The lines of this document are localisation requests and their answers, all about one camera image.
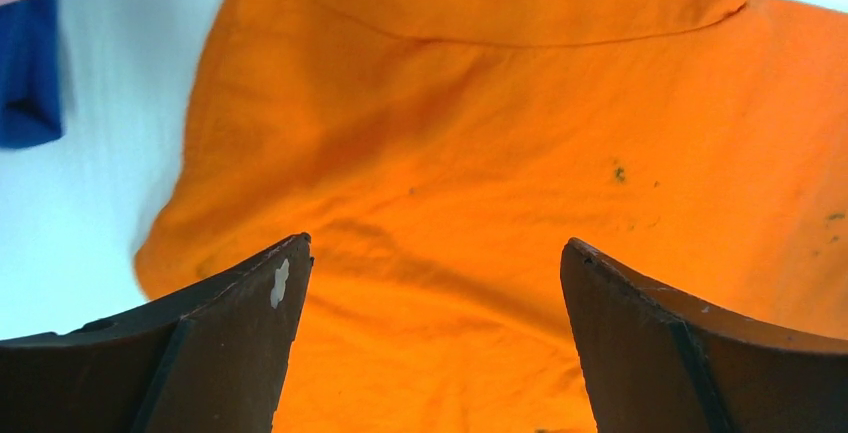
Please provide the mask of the orange t shirt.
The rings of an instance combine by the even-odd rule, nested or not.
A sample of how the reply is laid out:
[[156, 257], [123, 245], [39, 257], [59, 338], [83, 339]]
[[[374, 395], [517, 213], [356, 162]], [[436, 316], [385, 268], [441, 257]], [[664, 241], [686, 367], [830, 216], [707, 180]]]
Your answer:
[[847, 333], [847, 17], [789, 0], [224, 0], [157, 298], [298, 232], [278, 432], [591, 432], [580, 238], [722, 307]]

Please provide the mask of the blue folded shirt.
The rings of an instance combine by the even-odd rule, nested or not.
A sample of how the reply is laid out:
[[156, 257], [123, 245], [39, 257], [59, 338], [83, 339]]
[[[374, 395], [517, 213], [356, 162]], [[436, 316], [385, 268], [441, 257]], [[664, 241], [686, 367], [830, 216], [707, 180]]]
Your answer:
[[1, 5], [1, 147], [62, 137], [58, 0]]

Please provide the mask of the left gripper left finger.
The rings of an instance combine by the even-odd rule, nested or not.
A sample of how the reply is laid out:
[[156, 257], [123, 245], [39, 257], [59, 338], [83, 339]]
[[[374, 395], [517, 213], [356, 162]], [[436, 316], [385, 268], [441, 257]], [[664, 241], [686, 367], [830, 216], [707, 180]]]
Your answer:
[[292, 235], [145, 305], [1, 344], [5, 432], [268, 432], [314, 264]]

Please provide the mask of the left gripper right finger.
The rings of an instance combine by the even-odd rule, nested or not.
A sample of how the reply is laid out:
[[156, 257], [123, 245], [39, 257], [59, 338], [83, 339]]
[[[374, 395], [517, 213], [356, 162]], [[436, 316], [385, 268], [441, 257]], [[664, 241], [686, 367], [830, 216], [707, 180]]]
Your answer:
[[724, 309], [575, 238], [560, 278], [599, 431], [846, 431], [845, 340]]

